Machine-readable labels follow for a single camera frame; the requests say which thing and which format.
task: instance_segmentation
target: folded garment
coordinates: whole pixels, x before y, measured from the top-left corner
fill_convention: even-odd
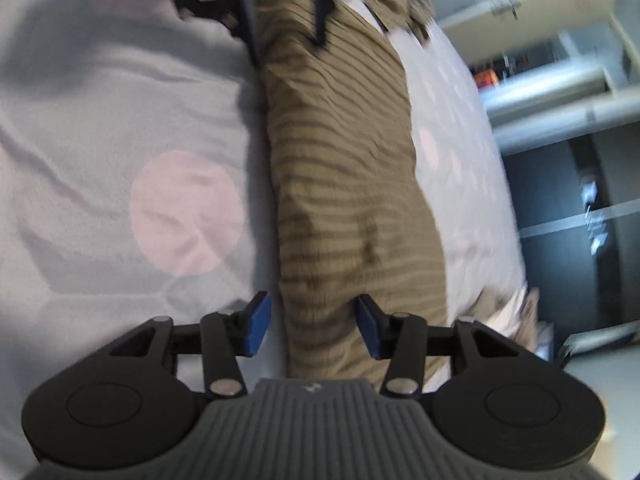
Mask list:
[[[337,2],[313,45],[313,0],[254,0],[278,204],[289,373],[365,377],[350,300],[447,322],[445,267],[415,179],[406,75],[388,39]],[[427,366],[429,376],[438,359]]]

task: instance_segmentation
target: silver bolt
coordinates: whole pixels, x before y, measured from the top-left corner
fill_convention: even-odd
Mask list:
[[[418,391],[418,383],[408,377],[397,377],[386,383],[386,389],[396,395],[409,396]]]
[[[235,379],[218,379],[209,385],[209,390],[220,397],[235,397],[242,391],[242,384]]]

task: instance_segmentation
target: white strip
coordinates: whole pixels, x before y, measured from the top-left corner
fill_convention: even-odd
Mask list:
[[[629,202],[623,202],[622,204],[605,207],[603,209],[597,209],[596,211],[591,211],[588,215],[574,215],[546,222],[544,224],[525,227],[520,230],[520,238],[548,235],[549,233],[556,233],[558,231],[564,231],[574,227],[589,225],[594,222],[603,222],[613,218],[620,218],[621,216],[627,216],[638,212],[640,212],[640,198],[630,200]]]

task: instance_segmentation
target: bed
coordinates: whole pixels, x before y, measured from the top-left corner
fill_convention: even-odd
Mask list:
[[[365,19],[362,0],[346,0]],[[525,285],[500,153],[436,24],[392,41],[415,176],[446,264],[447,317]],[[170,0],[0,0],[0,478],[34,464],[20,408],[43,380],[153,316],[274,321],[248,386],[286,372],[266,103],[244,46]],[[178,376],[202,389],[196,359]]]

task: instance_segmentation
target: ribbed gray surface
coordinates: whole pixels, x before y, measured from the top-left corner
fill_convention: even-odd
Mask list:
[[[445,441],[417,403],[380,397],[360,380],[262,381],[252,396],[210,404],[183,442],[144,465],[83,472],[47,464],[27,476],[105,478],[603,480],[584,462],[542,473],[480,463]]]

